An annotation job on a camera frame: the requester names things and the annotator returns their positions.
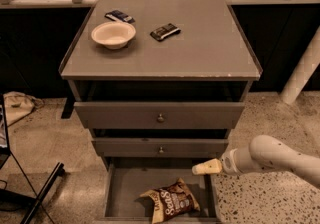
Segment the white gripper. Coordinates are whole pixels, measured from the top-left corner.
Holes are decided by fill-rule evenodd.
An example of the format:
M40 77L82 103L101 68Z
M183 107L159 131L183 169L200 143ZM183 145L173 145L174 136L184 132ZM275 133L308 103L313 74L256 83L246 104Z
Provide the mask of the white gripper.
M194 175L211 175L220 173L223 170L228 175L238 175L240 174L240 170L236 166L235 152L236 150L232 149L224 152L220 160L212 159L197 164L192 167L192 173Z

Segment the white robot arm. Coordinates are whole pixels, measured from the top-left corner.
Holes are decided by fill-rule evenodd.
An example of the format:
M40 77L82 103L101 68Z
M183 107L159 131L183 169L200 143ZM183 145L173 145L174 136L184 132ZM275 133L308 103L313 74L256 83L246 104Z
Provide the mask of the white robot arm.
M298 152L268 135L254 137L246 146L225 151L217 159L194 165L194 175L243 175L288 171L320 188L320 159Z

